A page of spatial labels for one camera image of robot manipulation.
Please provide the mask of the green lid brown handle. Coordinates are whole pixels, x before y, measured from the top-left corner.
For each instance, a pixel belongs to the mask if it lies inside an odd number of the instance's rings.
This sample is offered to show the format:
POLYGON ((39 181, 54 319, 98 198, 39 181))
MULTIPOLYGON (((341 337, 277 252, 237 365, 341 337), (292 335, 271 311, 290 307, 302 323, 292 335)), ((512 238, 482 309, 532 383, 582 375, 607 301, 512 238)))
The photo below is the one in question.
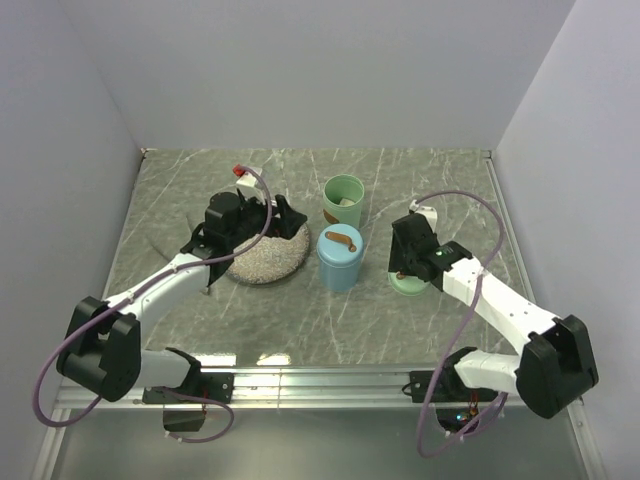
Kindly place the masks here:
POLYGON ((389 272, 388 280, 396 292, 408 297, 421 295, 428 287, 428 284, 418 277, 404 275, 401 272, 389 272))

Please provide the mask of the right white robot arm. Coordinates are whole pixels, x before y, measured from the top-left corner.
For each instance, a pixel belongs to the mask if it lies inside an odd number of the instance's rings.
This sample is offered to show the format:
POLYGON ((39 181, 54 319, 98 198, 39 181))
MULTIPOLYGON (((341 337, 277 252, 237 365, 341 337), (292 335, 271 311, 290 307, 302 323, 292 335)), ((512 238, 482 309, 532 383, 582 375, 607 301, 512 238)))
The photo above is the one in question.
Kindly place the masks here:
POLYGON ((587 326, 530 302, 483 268, 455 241, 442 244, 422 214, 392 224, 389 274, 416 280, 469 306, 513 347, 511 355, 465 347, 433 377, 435 392, 455 400, 474 390, 518 396, 536 415, 550 419, 595 387, 599 374, 587 326))

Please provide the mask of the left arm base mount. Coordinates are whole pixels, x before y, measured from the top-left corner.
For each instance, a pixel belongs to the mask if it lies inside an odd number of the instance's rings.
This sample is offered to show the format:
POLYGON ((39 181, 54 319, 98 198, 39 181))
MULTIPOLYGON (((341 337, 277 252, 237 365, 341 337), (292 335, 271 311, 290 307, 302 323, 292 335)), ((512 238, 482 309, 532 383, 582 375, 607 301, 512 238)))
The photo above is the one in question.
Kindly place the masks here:
POLYGON ((175 348, 143 354, 142 370, 136 385, 143 389, 142 403, 162 405, 165 435, 187 444, 203 444, 223 437, 233 426, 230 407, 234 375, 202 370, 195 357, 175 348), (193 438, 204 426, 210 407, 228 413, 227 424, 218 433, 193 438))

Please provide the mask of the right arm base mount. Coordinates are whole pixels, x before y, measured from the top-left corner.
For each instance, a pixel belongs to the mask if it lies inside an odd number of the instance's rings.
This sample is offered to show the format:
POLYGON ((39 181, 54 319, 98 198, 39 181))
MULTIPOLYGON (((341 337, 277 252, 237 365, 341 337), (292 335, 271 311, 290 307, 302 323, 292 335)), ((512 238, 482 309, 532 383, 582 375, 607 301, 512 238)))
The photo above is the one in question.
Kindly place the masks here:
MULTIPOLYGON (((453 408, 437 408, 436 418, 446 433, 457 433, 473 420, 479 413, 480 402, 492 402, 498 393, 486 388, 470 389, 466 387, 454 369, 454 363, 464 355, 472 353, 475 347, 464 347, 451 354, 445 361, 443 370, 436 382, 431 402, 435 404, 462 403, 456 410, 453 408)), ((433 370, 414 370, 409 372, 409 382, 401 391, 416 404, 421 404, 433 377, 433 370)))

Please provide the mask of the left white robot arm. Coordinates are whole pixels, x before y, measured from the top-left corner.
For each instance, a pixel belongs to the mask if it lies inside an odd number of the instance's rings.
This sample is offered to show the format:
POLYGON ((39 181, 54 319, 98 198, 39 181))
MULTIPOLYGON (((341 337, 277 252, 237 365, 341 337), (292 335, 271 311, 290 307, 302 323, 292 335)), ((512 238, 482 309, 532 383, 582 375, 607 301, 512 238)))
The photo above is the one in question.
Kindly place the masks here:
POLYGON ((107 300, 87 297, 75 308, 56 370, 115 402, 133 388, 166 390, 189 402, 207 391, 201 364, 174 348, 142 348, 144 333, 184 297, 221 278, 248 240, 290 240, 306 215, 277 195, 269 202, 240 192, 214 195, 205 218, 180 252, 155 275, 107 300))

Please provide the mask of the blue lid brown handle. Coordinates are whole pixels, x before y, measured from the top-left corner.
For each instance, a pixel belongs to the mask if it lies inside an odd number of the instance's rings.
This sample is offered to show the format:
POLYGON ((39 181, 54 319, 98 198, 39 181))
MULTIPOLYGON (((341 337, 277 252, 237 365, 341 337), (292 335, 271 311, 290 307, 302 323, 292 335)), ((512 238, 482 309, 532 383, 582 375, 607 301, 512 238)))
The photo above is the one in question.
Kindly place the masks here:
POLYGON ((332 266, 346 267, 361 259, 364 242, 360 232, 347 224, 326 227, 317 242, 319 258, 332 266))

